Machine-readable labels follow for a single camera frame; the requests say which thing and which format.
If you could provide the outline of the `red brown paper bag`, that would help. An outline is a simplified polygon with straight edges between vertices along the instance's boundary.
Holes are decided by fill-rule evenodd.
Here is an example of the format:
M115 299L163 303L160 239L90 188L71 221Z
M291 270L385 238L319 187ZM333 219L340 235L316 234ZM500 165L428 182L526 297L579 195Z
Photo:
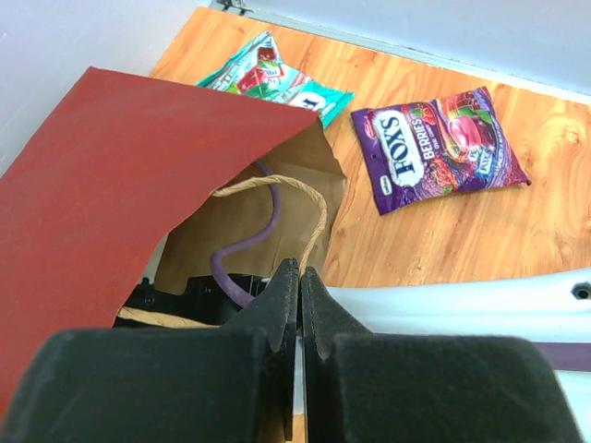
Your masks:
M179 293L218 248L269 220L274 174L320 192L328 217L346 178L314 112L92 67L1 179L1 403L63 329L107 328L160 242L159 288Z

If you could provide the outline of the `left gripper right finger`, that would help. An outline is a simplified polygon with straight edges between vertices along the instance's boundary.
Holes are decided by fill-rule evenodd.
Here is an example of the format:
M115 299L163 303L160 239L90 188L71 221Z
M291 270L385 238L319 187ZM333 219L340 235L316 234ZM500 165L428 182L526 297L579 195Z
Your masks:
M515 337L370 331L307 269L310 442L579 442L549 360Z

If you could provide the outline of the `teal Foxs candy bag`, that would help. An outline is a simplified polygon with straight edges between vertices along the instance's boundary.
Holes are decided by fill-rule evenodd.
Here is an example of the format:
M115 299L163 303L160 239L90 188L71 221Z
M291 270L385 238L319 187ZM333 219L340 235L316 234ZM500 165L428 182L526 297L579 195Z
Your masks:
M221 68L197 85L304 108L317 113L324 127L341 114L355 97L353 92L324 86L286 64L269 30L243 46Z

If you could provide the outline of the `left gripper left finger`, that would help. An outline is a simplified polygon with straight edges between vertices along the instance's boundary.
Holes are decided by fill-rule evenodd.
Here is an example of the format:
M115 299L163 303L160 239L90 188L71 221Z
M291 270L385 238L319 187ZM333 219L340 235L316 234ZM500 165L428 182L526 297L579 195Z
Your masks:
M32 359L5 442L285 442L298 266L218 328L70 329Z

